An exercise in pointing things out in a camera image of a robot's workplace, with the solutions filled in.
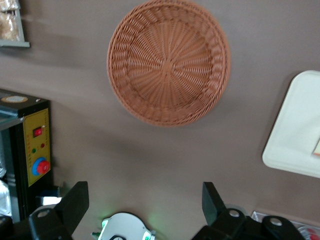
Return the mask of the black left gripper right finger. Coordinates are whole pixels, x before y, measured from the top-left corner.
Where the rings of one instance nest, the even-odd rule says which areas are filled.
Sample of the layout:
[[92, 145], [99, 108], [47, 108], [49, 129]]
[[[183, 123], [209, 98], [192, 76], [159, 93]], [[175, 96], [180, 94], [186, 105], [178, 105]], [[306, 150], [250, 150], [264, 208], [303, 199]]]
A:
[[194, 240], [249, 240], [246, 232], [247, 216], [239, 209], [226, 207], [212, 182], [202, 185], [202, 211], [207, 225]]

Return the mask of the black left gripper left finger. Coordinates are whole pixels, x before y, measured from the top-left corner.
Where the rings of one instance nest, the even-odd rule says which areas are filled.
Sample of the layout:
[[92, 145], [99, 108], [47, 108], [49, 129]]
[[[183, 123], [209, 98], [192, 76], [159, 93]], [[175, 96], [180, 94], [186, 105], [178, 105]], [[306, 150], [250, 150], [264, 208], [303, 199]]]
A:
[[77, 182], [54, 207], [43, 206], [28, 218], [33, 240], [71, 240], [89, 208], [89, 187]]

